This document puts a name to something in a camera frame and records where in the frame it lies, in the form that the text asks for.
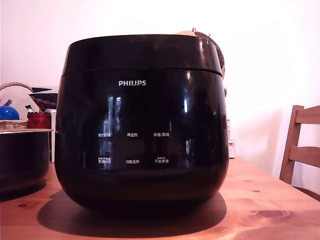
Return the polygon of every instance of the black rice cooker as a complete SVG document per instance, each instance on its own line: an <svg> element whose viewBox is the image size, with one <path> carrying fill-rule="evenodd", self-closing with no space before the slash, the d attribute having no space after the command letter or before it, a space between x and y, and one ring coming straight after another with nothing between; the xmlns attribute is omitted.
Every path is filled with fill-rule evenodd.
<svg viewBox="0 0 320 240"><path fill-rule="evenodd" d="M214 44L188 35L84 39L67 51L55 169L96 210L191 208L214 196L229 155Z"/></svg>

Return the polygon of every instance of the rice cooker lid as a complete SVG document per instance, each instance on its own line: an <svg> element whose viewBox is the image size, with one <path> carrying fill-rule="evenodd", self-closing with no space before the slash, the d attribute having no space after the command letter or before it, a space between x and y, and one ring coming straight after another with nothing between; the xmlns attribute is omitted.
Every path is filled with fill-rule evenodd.
<svg viewBox="0 0 320 240"><path fill-rule="evenodd" d="M182 69L222 76L215 45L203 37L170 34L118 35L72 43L62 75L124 69Z"/></svg>

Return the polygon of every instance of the wooden table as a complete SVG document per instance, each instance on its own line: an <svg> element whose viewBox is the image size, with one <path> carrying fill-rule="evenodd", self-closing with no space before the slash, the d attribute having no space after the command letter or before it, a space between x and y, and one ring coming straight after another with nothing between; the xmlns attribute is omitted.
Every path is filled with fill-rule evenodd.
<svg viewBox="0 0 320 240"><path fill-rule="evenodd" d="M188 216L112 219L78 206L51 163L46 186L1 203L1 240L320 240L320 202L242 159L219 193Z"/></svg>

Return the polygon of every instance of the basket handle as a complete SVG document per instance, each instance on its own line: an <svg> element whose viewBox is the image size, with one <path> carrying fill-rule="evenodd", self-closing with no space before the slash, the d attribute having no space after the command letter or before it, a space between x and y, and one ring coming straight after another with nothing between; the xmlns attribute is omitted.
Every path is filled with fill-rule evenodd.
<svg viewBox="0 0 320 240"><path fill-rule="evenodd" d="M12 86L19 86L19 87L24 87L26 89L29 89L32 93L34 92L32 90L32 87L30 87L29 85L25 84L25 83L21 83L21 82L8 82L8 83L4 83L2 85L0 85L0 91L3 90L3 89L6 89L8 87L12 87Z"/></svg>

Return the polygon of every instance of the wicker basket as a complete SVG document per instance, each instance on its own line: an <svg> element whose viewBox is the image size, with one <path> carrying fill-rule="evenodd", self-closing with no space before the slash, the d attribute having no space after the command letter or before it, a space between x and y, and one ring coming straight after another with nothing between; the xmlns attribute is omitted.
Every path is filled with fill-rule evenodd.
<svg viewBox="0 0 320 240"><path fill-rule="evenodd" d="M26 128L27 120L0 120L0 130Z"/></svg>
<svg viewBox="0 0 320 240"><path fill-rule="evenodd" d="M20 86L26 89L29 89L32 93L32 87L27 84L20 82L8 82L0 85L0 91L12 86ZM27 128L27 120L0 120L0 130L5 129L26 129Z"/></svg>

